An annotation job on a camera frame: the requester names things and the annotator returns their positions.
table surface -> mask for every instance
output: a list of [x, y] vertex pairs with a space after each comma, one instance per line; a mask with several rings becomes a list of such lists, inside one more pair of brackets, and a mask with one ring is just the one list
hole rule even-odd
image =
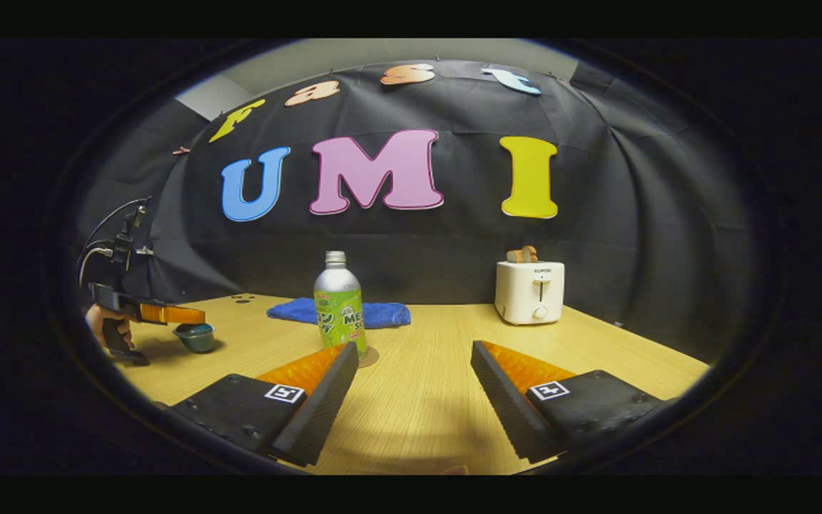
[[[291, 299], [244, 293], [186, 303], [215, 326], [214, 351], [190, 352], [173, 335], [176, 324], [133, 324], [135, 347], [151, 365], [114, 362], [143, 394], [168, 405], [229, 373], [257, 377], [322, 349], [316, 325], [265, 314]], [[489, 303], [408, 309], [410, 325], [366, 331], [379, 361], [357, 371], [318, 464], [299, 469], [434, 475], [466, 465], [473, 475], [506, 475], [544, 464], [516, 457], [471, 368], [476, 339], [576, 374], [604, 370], [662, 400], [681, 395], [709, 369], [569, 307], [556, 323], [535, 326], [508, 324]]]

bowl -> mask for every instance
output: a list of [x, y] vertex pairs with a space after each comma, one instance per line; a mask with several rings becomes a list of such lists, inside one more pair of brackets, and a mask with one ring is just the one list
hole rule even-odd
[[183, 345], [186, 345], [189, 351], [208, 353], [214, 349], [215, 328], [208, 325], [208, 323], [179, 325], [173, 329], [173, 334], [180, 338], [180, 341], [183, 341]]

blue cloth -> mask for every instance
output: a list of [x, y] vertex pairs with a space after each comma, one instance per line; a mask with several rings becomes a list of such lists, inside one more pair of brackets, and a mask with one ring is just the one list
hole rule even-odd
[[[297, 298], [268, 309], [268, 317], [316, 324], [316, 303], [312, 298]], [[386, 328], [411, 324], [411, 312], [402, 303], [364, 303], [363, 328]]]

pink letter m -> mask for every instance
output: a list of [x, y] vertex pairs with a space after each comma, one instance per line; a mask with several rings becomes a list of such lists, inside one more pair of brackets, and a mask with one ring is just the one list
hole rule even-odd
[[327, 139], [313, 146], [319, 154], [319, 196], [310, 204], [313, 214], [336, 214], [351, 205], [340, 192], [340, 179], [363, 208], [372, 206], [386, 176], [392, 190], [382, 197], [388, 208], [440, 207], [443, 195], [433, 186], [430, 144], [440, 135], [433, 130], [398, 131], [379, 150], [376, 159], [351, 137]]

white toaster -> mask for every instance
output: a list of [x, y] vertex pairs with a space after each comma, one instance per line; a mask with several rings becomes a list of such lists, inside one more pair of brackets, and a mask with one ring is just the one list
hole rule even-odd
[[493, 305], [513, 325], [557, 321], [564, 312], [564, 264], [500, 261]]

